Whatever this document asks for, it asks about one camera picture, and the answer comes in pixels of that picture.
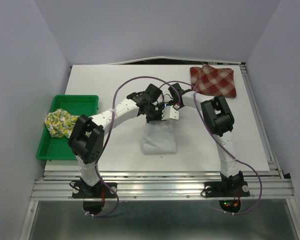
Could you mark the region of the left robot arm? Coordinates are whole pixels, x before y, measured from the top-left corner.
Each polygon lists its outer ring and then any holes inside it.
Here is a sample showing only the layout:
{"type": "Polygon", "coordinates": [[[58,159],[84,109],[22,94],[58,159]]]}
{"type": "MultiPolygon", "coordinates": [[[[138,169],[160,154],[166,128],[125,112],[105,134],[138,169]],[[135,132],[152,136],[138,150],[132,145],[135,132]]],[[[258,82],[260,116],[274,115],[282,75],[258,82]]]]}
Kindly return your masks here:
{"type": "Polygon", "coordinates": [[[101,196],[105,185],[97,173],[98,161],[108,144],[112,129],[120,124],[145,115],[152,120],[161,116],[164,104],[155,104],[163,94],[162,90],[149,84],[146,90],[129,94],[119,104],[97,115],[81,115],[72,130],[68,145],[80,167],[81,177],[72,188],[82,198],[101,196]]]}

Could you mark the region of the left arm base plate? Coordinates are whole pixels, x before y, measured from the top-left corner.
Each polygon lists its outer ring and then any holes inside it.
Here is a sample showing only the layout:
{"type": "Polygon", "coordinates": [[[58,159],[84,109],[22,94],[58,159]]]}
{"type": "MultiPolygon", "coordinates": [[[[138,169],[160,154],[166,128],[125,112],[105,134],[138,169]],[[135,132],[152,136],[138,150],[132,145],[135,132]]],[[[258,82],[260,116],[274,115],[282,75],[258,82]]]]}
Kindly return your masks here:
{"type": "Polygon", "coordinates": [[[74,199],[115,199],[115,194],[110,191],[102,183],[97,183],[96,186],[89,186],[83,181],[71,181],[69,183],[72,188],[72,198],[74,199]]]}

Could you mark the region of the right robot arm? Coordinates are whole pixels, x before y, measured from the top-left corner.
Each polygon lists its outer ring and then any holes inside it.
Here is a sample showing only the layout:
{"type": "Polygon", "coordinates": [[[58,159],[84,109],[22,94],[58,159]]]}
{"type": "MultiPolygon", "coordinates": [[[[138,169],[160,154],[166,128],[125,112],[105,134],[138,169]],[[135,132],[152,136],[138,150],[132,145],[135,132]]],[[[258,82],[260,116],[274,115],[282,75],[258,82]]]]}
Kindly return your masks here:
{"type": "Polygon", "coordinates": [[[178,83],[168,88],[173,105],[195,108],[208,133],[216,143],[220,160],[220,181],[206,181],[201,195],[205,198],[235,197],[243,193],[246,184],[234,156],[232,131],[235,119],[223,95],[205,100],[191,89],[184,90],[178,83]]]}

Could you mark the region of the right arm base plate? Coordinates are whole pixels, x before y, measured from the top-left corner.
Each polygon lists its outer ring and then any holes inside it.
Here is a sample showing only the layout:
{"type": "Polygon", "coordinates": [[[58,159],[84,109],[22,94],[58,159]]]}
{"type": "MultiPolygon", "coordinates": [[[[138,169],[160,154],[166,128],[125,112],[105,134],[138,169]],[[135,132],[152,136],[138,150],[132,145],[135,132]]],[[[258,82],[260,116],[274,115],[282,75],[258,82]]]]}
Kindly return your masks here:
{"type": "Polygon", "coordinates": [[[230,197],[249,197],[250,191],[244,191],[243,186],[247,183],[237,185],[228,185],[223,181],[208,181],[204,182],[201,196],[204,198],[230,198],[230,197]]]}

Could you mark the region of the red plaid skirt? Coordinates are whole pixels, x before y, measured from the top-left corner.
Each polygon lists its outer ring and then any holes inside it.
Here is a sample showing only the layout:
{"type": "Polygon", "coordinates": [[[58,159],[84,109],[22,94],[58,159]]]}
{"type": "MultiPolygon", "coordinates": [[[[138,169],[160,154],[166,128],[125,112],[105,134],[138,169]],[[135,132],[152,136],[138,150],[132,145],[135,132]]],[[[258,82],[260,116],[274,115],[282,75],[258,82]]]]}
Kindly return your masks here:
{"type": "Polygon", "coordinates": [[[234,70],[215,68],[208,64],[190,69],[190,84],[193,91],[205,96],[236,98],[234,70]]]}

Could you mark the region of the white skirt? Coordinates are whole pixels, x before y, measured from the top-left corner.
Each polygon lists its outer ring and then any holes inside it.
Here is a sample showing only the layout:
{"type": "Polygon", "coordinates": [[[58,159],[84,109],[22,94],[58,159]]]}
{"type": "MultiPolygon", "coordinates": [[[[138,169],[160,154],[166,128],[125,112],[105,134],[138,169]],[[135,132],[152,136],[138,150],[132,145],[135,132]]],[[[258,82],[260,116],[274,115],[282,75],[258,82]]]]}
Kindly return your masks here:
{"type": "Polygon", "coordinates": [[[171,120],[145,123],[142,151],[145,155],[167,155],[177,152],[171,120]]]}

